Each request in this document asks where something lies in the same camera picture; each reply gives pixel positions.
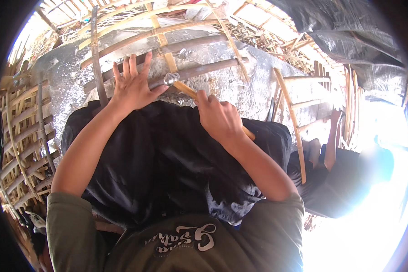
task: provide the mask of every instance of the person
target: person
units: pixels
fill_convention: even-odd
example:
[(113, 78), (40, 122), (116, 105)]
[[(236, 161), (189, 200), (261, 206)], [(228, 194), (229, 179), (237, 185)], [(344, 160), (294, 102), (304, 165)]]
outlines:
[(305, 211), (328, 218), (348, 215), (369, 194), (373, 185), (390, 180), (394, 159), (390, 150), (375, 146), (357, 153), (337, 148), (342, 113), (331, 114), (328, 144), (318, 139), (304, 151), (306, 182), (301, 183), (298, 152), (290, 155), (287, 173), (305, 205)]
[(140, 74), (135, 59), (132, 55), (124, 62), (123, 76), (114, 63), (114, 96), (76, 136), (53, 178), (46, 224), (55, 271), (301, 271), (304, 207), (296, 187), (246, 136), (237, 109), (203, 90), (196, 101), (202, 127), (239, 162), (266, 199), (255, 203), (239, 230), (209, 215), (173, 216), (124, 234), (107, 257), (82, 193), (118, 124), (168, 88), (148, 88), (151, 53)]

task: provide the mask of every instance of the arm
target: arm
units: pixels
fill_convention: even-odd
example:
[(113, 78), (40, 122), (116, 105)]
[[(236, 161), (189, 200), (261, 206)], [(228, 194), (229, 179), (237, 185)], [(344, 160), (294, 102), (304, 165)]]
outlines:
[(243, 166), (268, 200), (284, 201), (298, 194), (284, 170), (243, 132), (235, 106), (219, 103), (213, 95), (207, 98), (203, 90), (198, 91), (196, 104), (202, 126)]
[(150, 91), (148, 72), (152, 54), (147, 53), (141, 74), (136, 70), (136, 55), (124, 61), (121, 76), (114, 63), (115, 92), (109, 104), (77, 135), (63, 157), (53, 178), (51, 192), (81, 197), (97, 167), (101, 153), (118, 124), (130, 112), (140, 109), (161, 95), (168, 86)]
[(333, 110), (331, 113), (331, 130), (329, 132), (328, 143), (326, 144), (326, 152), (324, 165), (328, 171), (331, 171), (332, 166), (336, 161), (335, 152), (337, 148), (337, 127), (340, 122), (342, 112)]

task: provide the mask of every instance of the plastic sheet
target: plastic sheet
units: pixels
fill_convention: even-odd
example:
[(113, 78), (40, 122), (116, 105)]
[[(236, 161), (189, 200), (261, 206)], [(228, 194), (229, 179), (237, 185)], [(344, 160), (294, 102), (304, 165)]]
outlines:
[(408, 75), (399, 49), (371, 3), (365, 0), (269, 0), (286, 12), (332, 59), (349, 63), (370, 101), (401, 106)]

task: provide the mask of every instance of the black cloth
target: black cloth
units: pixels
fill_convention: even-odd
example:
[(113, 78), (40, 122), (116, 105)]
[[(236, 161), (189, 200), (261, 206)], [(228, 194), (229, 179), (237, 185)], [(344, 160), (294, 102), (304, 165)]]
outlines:
[(293, 180), (304, 200), (305, 211), (322, 217), (339, 218), (351, 213), (370, 192), (370, 186), (361, 182), (358, 171), (359, 153), (338, 148), (336, 162), (328, 171), (323, 165), (326, 144), (322, 145), (319, 163), (313, 164), (304, 152), (306, 181), (301, 183), (298, 152), (290, 154), (287, 174)]
[[(100, 106), (73, 112), (62, 154)], [(285, 171), (291, 150), (286, 126), (243, 119), (255, 143)], [(116, 128), (83, 196), (109, 221), (143, 229), (166, 216), (210, 214), (236, 225), (263, 198), (243, 167), (201, 126), (196, 108), (157, 101)]]

